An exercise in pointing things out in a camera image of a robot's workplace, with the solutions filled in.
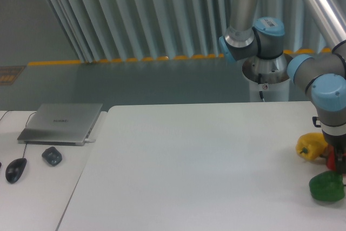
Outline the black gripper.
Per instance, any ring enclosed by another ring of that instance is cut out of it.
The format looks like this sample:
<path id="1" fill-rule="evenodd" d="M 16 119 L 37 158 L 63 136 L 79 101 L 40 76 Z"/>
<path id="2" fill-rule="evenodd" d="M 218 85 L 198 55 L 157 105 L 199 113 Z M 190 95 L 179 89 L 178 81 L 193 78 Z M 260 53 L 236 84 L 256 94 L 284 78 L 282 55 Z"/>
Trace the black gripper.
<path id="1" fill-rule="evenodd" d="M 340 126 L 328 126 L 319 117 L 312 117 L 313 125 L 321 128 L 326 142 L 335 148 L 335 152 L 345 147 L 345 124 Z M 335 154 L 335 168 L 340 174 L 344 173 L 344 156 L 342 153 Z"/>

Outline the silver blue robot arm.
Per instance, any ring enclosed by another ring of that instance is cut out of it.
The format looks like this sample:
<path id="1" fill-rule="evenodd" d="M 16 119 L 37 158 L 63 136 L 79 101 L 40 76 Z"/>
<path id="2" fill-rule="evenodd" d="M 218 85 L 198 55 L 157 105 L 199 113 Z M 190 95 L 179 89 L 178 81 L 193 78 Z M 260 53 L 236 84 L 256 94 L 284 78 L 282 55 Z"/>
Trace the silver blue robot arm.
<path id="1" fill-rule="evenodd" d="M 230 25 L 219 38 L 226 59 L 254 61 L 248 78 L 275 84 L 289 78 L 317 111 L 314 125 L 334 150 L 334 165 L 345 173 L 345 14 L 336 0 L 303 0 L 331 54 L 315 59 L 284 54 L 285 26 L 280 19 L 255 19 L 257 0 L 233 0 Z"/>

